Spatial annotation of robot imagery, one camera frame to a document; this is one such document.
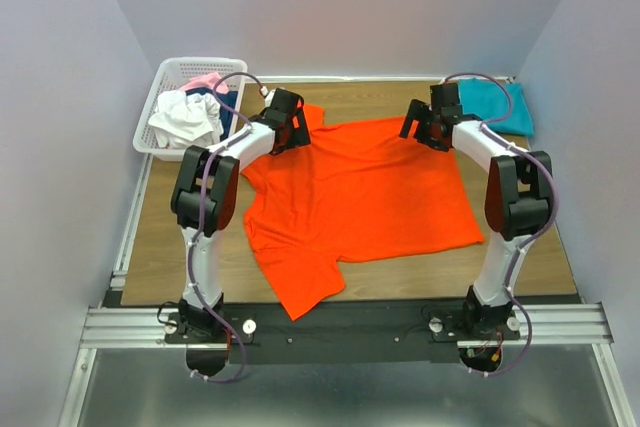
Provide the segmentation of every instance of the folded teal cloth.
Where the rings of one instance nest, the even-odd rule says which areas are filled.
[[[489,126],[496,132],[533,135],[533,120],[522,94],[521,84],[504,84],[513,97],[511,117]],[[460,102],[465,114],[476,114],[482,120],[500,117],[507,112],[509,103],[504,92],[493,82],[480,79],[462,79],[458,83]]]

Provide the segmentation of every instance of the cable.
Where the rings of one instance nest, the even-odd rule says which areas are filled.
[[[238,341],[238,345],[240,347],[240,352],[242,354],[242,362],[240,364],[240,368],[236,371],[235,374],[229,376],[229,377],[223,377],[223,378],[215,378],[215,377],[209,377],[207,375],[202,375],[200,372],[196,371],[196,370],[192,370],[191,371],[191,375],[193,377],[198,377],[200,379],[203,379],[205,382],[213,382],[213,383],[228,383],[228,382],[233,382],[236,381],[240,378],[240,376],[242,375],[242,372],[244,371],[245,367],[247,366],[247,348],[244,345],[244,342],[242,342],[242,338],[240,337],[240,335],[238,334],[238,332],[236,331],[236,329],[233,328],[233,326],[227,322],[220,314],[218,314],[215,310],[213,310],[213,308],[207,303],[206,299],[204,298],[204,295],[202,294],[202,291],[200,290],[200,287],[198,286],[198,282],[195,278],[195,274],[194,274],[194,270],[193,270],[193,251],[196,247],[196,244],[198,243],[198,239],[200,238],[200,236],[202,235],[203,231],[204,231],[204,217],[205,217],[205,205],[206,205],[206,199],[207,199],[207,179],[209,178],[209,173],[211,172],[211,166],[213,165],[213,161],[215,160],[216,156],[222,152],[223,150],[225,150],[227,147],[236,144],[237,142],[241,141],[242,139],[244,139],[247,135],[249,135],[251,133],[251,121],[249,120],[249,118],[240,113],[238,110],[235,110],[234,108],[228,106],[225,102],[222,101],[222,99],[220,99],[220,96],[218,95],[218,87],[220,86],[220,84],[222,84],[222,82],[224,82],[225,80],[230,79],[231,77],[235,77],[235,76],[245,76],[245,77],[249,77],[251,79],[253,79],[259,86],[260,89],[260,95],[262,95],[262,97],[266,97],[267,95],[267,87],[254,75],[249,74],[247,72],[232,72],[231,74],[227,74],[224,77],[220,78],[213,86],[213,96],[214,98],[218,101],[218,103],[220,104],[220,106],[226,110],[228,110],[229,112],[231,112],[233,115],[237,115],[238,117],[240,117],[247,126],[249,126],[249,129],[245,129],[245,130],[241,130],[237,136],[232,136],[229,137],[229,140],[227,142],[227,144],[223,144],[218,146],[217,148],[210,149],[210,153],[209,153],[209,158],[207,159],[207,162],[205,163],[204,166],[204,172],[202,174],[202,184],[200,186],[200,206],[199,206],[199,211],[198,211],[198,229],[196,231],[196,233],[193,235],[193,237],[191,238],[191,241],[188,244],[188,249],[187,249],[187,275],[189,276],[189,282],[192,285],[193,288],[193,292],[194,294],[196,294],[196,297],[198,298],[198,300],[200,301],[200,303],[202,304],[202,306],[204,307],[204,309],[214,318],[216,319],[216,321],[218,321],[220,324],[222,324],[222,326],[227,330],[227,333],[230,333],[231,335],[233,335],[236,340]]]
[[[558,200],[558,191],[557,191],[557,188],[556,188],[555,181],[554,181],[553,177],[551,176],[551,172],[549,172],[547,170],[547,168],[542,164],[542,162],[540,162],[538,159],[533,157],[529,152],[527,152],[527,151],[525,151],[525,150],[523,150],[523,149],[521,149],[519,147],[515,147],[510,142],[507,142],[500,135],[498,135],[495,132],[493,132],[489,128],[489,126],[487,125],[487,124],[492,123],[492,122],[498,122],[498,121],[501,121],[501,120],[505,120],[513,112],[513,106],[514,106],[513,97],[511,97],[511,94],[509,93],[509,91],[495,77],[492,77],[491,75],[487,75],[487,74],[481,74],[481,73],[478,73],[478,72],[460,72],[460,73],[457,73],[457,74],[449,75],[449,76],[445,77],[442,80],[441,83],[446,83],[446,82],[449,82],[451,79],[454,79],[454,78],[457,78],[457,77],[463,77],[463,76],[482,77],[484,79],[487,79],[487,80],[493,82],[498,87],[500,87],[500,90],[502,90],[502,92],[505,94],[505,96],[507,97],[507,100],[509,102],[509,107],[507,109],[507,112],[505,114],[501,115],[501,116],[493,117],[491,119],[487,119],[487,120],[482,121],[480,123],[480,130],[482,131],[482,133],[484,133],[487,137],[489,137],[491,140],[493,140],[494,142],[496,142],[500,146],[504,147],[507,150],[511,150],[511,151],[515,152],[517,155],[525,158],[527,161],[529,161],[533,165],[535,165],[536,168],[540,172],[542,172],[542,175],[544,175],[545,179],[549,183],[549,186],[551,187],[551,213],[549,215],[549,220],[547,220],[547,223],[544,224],[544,226],[538,232],[536,232],[535,234],[532,234],[531,236],[527,237],[522,242],[520,242],[520,244],[518,244],[516,246],[516,250],[514,252],[514,255],[511,257],[511,260],[509,261],[509,265],[507,266],[507,273],[505,275],[504,284],[503,284],[503,287],[505,288],[505,291],[507,293],[507,296],[509,297],[509,300],[511,300],[513,305],[515,305],[520,310],[520,312],[522,312],[522,315],[524,315],[524,318],[525,318],[526,323],[527,323],[527,340],[525,342],[524,347],[522,348],[522,350],[520,351],[520,353],[516,357],[516,359],[513,362],[511,362],[509,365],[507,365],[505,368],[497,370],[495,372],[479,372],[479,371],[476,371],[476,372],[484,375],[485,377],[488,377],[488,376],[495,377],[497,375],[502,375],[502,374],[510,371],[514,367],[516,367],[520,362],[522,362],[522,360],[524,359],[525,355],[529,351],[529,348],[531,347],[531,342],[533,340],[533,324],[531,322],[531,317],[529,315],[529,312],[527,312],[527,309],[525,309],[525,307],[522,305],[522,303],[519,300],[517,300],[515,298],[515,295],[513,294],[513,289],[510,286],[511,277],[513,276],[513,272],[515,270],[515,267],[518,264],[518,259],[520,258],[520,255],[524,252],[523,249],[527,245],[529,245],[530,243],[535,241],[537,238],[539,238],[541,235],[543,235],[545,232],[547,232],[549,229],[551,229],[551,227],[553,226],[553,223],[555,222],[556,217],[558,215],[559,200]]]

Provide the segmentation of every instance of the wooden table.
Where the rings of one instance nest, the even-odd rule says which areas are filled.
[[[307,103],[326,108],[327,124],[406,114],[412,98],[429,100],[428,82],[345,82],[284,85]],[[254,85],[247,87],[242,112],[262,109]],[[526,146],[523,137],[513,137]],[[476,218],[488,236],[484,221],[486,173],[465,155],[458,164]],[[185,284],[185,247],[169,208],[178,162],[154,160],[135,237],[123,305],[155,305],[178,300]],[[244,231],[243,217],[254,199],[249,182],[238,187],[236,212],[224,233],[221,281],[225,300],[277,301],[258,267]],[[427,255],[415,255],[359,264],[341,262],[346,289],[334,300],[458,297],[466,294],[481,270],[486,250],[474,245]],[[571,269],[555,229],[531,248],[522,268],[517,294],[574,294]]]

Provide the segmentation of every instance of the orange shirt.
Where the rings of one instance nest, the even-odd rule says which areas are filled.
[[[249,242],[292,319],[344,289],[339,260],[484,240],[453,152],[399,138],[402,117],[323,126],[324,109],[304,110],[311,145],[243,172],[256,190],[244,219]]]

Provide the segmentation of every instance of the white laundry basket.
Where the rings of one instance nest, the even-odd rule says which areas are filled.
[[[162,92],[179,89],[189,82],[191,77],[209,74],[213,71],[220,73],[220,75],[230,74],[231,72],[246,72],[247,64],[242,60],[222,57],[175,57],[167,59],[160,64],[156,77],[153,79],[153,84],[151,84],[147,101],[144,103],[136,133],[133,136],[133,147],[138,152],[152,154],[160,160],[182,160],[184,149],[161,149],[158,147],[156,136],[149,127],[149,117],[153,114],[158,95]],[[245,79],[246,77],[244,76],[236,76],[226,82],[230,90],[238,91],[236,110],[240,109],[240,104],[242,103]],[[237,121],[238,117],[234,115],[231,119],[231,133],[235,131]]]

